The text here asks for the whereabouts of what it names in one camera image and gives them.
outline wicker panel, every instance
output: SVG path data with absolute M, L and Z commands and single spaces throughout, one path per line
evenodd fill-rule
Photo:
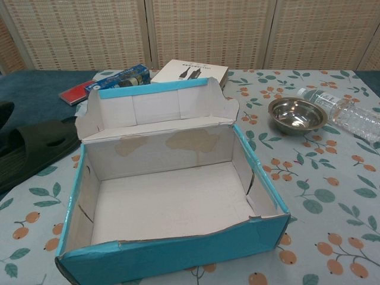
M 2 18 L 0 18 L 0 65 L 6 74 L 26 69 Z
M 5 0 L 37 69 L 145 63 L 137 1 Z
M 362 70 L 380 70 L 380 27 L 366 53 L 363 58 L 364 62 L 360 63 L 359 68 Z
M 274 0 L 153 0 L 159 67 L 171 59 L 262 67 L 274 4 Z
M 356 69 L 380 0 L 279 0 L 265 68 Z

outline slipper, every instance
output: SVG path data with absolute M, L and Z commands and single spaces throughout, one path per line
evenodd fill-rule
M 7 120 L 10 118 L 14 109 L 13 102 L 0 102 L 0 129 L 5 125 Z
M 74 123 L 70 117 L 11 131 L 0 152 L 0 194 L 74 151 L 80 145 Z

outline tablecloth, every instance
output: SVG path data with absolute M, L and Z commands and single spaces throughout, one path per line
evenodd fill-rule
M 380 112 L 379 98 L 352 71 L 231 70 L 223 91 L 238 99 L 237 124 L 290 208 L 278 247 L 124 284 L 380 284 L 380 143 L 334 125 L 302 137 L 278 132 L 269 102 L 305 86 Z M 68 284 L 53 259 L 79 155 L 0 201 L 0 284 Z

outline water stain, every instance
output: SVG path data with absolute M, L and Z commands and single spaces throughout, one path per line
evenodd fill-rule
M 200 152 L 211 152 L 218 135 L 210 135 L 205 129 L 190 129 L 177 132 L 166 141 L 166 146 L 172 150 L 193 150 L 197 154 L 197 164 L 200 163 Z
M 133 137 L 123 138 L 120 143 L 115 145 L 115 151 L 120 156 L 127 156 L 142 145 L 146 144 L 148 137 L 136 135 Z

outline open cardboard box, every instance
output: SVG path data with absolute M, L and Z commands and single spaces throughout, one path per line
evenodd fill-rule
M 214 78 L 92 91 L 56 254 L 115 284 L 274 249 L 290 214 Z

